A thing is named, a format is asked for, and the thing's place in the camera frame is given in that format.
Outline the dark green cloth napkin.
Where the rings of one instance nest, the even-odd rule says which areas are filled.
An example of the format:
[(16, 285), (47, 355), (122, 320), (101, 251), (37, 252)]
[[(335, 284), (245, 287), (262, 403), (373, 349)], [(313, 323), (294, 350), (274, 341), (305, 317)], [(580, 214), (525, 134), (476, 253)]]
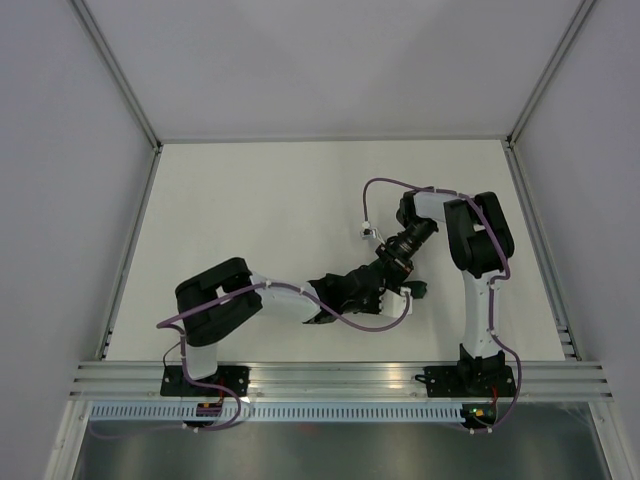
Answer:
[(407, 290), (414, 300), (423, 299), (428, 292), (428, 284), (422, 280), (411, 280), (404, 282), (401, 286), (402, 290)]

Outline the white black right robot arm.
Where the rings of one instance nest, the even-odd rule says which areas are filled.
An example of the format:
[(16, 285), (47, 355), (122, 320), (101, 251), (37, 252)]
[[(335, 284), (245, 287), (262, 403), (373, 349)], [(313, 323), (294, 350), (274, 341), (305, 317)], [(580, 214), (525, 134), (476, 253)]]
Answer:
[(412, 257), (439, 224), (446, 228), (449, 252), (464, 283), (459, 359), (453, 365), (426, 367), (416, 380), (430, 398), (513, 396), (513, 371), (498, 341), (498, 298), (501, 284), (510, 278), (508, 259), (515, 243), (496, 194), (413, 190), (400, 200), (396, 219), (403, 230), (376, 248), (388, 271), (388, 289), (399, 292), (405, 285)]

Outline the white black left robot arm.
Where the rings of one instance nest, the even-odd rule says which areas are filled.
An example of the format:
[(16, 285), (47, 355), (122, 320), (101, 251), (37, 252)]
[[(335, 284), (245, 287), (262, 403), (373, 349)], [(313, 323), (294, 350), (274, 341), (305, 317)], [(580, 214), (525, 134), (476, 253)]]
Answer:
[[(184, 314), (225, 294), (266, 282), (267, 278), (251, 271), (244, 259), (234, 257), (180, 283), (175, 289), (177, 309)], [(377, 314), (386, 281), (375, 261), (345, 275), (328, 273), (301, 286), (320, 302), (286, 288), (263, 288), (184, 318), (184, 385), (198, 396), (212, 393), (218, 384), (218, 344), (251, 318), (321, 325), (334, 322), (336, 314)]]

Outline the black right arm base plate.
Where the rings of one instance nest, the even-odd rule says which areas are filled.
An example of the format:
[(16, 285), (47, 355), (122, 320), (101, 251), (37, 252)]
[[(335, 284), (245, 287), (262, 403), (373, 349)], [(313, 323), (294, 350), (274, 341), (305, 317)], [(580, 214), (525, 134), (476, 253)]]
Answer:
[(458, 368), (427, 366), (415, 379), (426, 387), (429, 398), (510, 398), (516, 393), (516, 380), (509, 366), (493, 373), (463, 375)]

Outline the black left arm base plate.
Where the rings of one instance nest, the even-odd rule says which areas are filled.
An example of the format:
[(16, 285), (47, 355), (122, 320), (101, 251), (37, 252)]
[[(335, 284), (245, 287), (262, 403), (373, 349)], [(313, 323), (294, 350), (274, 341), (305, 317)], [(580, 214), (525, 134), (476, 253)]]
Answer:
[[(249, 374), (250, 369), (247, 366), (222, 365), (218, 367), (214, 375), (200, 379), (199, 383), (219, 385), (232, 391), (238, 397), (243, 397), (247, 394)], [(216, 388), (196, 386), (188, 382), (182, 367), (176, 365), (164, 368), (160, 395), (162, 397), (214, 398), (220, 395), (227, 397), (228, 393)]]

